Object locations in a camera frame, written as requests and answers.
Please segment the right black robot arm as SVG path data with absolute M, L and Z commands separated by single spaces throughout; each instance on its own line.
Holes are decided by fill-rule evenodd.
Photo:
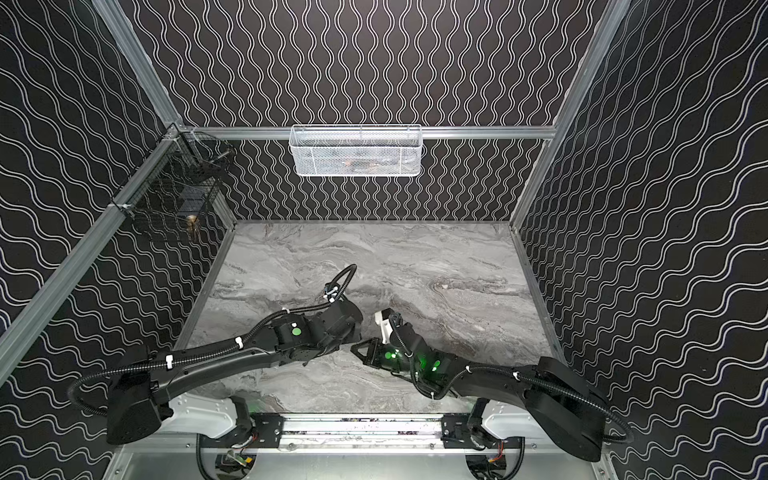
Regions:
M 581 460 L 599 460 L 608 440 L 607 398 L 555 358 L 523 366 L 475 362 L 430 347 L 409 323 L 396 326 L 387 341 L 361 341 L 351 352 L 366 366 L 410 381 L 429 400 L 453 393 L 524 409 L 557 447 Z

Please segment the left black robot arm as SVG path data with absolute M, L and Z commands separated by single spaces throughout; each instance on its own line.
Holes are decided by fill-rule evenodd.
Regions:
M 108 375 L 107 443 L 125 445 L 160 430 L 171 401 L 249 370 L 308 363 L 360 339 L 363 314 L 346 298 L 281 310 L 230 339 L 160 354 Z

